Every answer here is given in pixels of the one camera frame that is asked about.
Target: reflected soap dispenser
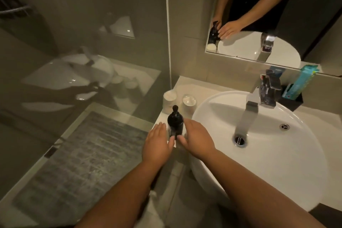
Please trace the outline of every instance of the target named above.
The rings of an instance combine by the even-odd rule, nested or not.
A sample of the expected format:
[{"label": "reflected soap dispenser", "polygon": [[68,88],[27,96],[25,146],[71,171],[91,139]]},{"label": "reflected soap dispenser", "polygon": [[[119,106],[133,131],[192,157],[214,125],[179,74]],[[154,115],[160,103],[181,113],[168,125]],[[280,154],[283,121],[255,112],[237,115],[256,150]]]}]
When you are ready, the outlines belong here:
[{"label": "reflected soap dispenser", "polygon": [[178,106],[174,105],[172,107],[173,112],[168,117],[168,124],[169,124],[169,132],[170,137],[175,136],[177,138],[177,135],[182,135],[183,133],[183,117],[178,112]]}]

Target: bath mat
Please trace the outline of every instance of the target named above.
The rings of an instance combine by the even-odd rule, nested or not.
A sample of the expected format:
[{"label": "bath mat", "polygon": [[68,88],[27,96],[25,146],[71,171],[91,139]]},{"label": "bath mat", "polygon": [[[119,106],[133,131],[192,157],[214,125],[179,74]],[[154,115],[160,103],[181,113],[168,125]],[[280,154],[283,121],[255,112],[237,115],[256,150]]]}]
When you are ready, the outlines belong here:
[{"label": "bath mat", "polygon": [[91,112],[14,199],[43,227],[75,224],[141,162],[147,132]]}]

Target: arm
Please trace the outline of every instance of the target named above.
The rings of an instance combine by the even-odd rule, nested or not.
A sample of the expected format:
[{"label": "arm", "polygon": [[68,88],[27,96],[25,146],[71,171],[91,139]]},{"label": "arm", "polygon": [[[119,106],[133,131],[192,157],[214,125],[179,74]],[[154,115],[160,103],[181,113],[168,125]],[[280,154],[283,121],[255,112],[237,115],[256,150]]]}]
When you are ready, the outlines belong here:
[{"label": "arm", "polygon": [[183,136],[178,136],[178,140],[203,161],[253,227],[324,227],[280,191],[218,151],[200,123],[190,119],[184,122],[188,140]]},{"label": "arm", "polygon": [[262,18],[268,11],[275,7],[281,0],[259,0],[255,6],[252,7],[246,14],[240,17],[236,21],[226,23],[219,30],[219,37],[221,39],[227,39],[231,35],[240,32],[246,26],[254,23],[256,20]]},{"label": "arm", "polygon": [[220,29],[222,25],[222,16],[223,16],[223,12],[224,12],[224,9],[226,8],[227,3],[228,3],[228,0],[217,0],[214,17],[212,19],[212,23],[215,21],[218,21],[217,29]]},{"label": "arm", "polygon": [[142,162],[115,184],[85,214],[76,228],[133,227],[150,185],[168,160],[173,146],[174,137],[169,143],[166,141],[166,125],[156,124],[146,138]]}]

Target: sink basin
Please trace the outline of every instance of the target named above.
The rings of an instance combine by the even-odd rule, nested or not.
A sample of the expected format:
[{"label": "sink basin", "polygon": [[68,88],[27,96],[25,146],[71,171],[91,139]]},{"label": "sink basin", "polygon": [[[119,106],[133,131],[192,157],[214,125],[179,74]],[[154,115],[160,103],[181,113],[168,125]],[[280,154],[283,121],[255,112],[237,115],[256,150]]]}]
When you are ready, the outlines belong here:
[{"label": "sink basin", "polygon": [[[226,40],[219,41],[217,52],[219,54],[257,60],[260,54],[260,32],[242,31]],[[301,58],[297,50],[288,42],[276,37],[272,53],[267,63],[300,68]]]},{"label": "sink basin", "polygon": [[[322,199],[328,178],[324,152],[312,131],[293,112],[277,103],[249,112],[245,144],[233,141],[246,115],[249,93],[229,91],[209,97],[195,111],[215,147],[288,196],[306,211]],[[208,194],[224,205],[229,199],[202,161],[191,157],[194,176]]]}]

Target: mirror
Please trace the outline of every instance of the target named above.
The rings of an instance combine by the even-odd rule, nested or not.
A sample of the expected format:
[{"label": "mirror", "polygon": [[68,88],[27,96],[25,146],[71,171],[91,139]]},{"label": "mirror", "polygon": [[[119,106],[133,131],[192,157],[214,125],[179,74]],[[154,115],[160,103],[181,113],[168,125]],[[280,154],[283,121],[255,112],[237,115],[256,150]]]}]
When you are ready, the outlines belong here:
[{"label": "mirror", "polygon": [[216,0],[206,52],[342,77],[342,0]]}]

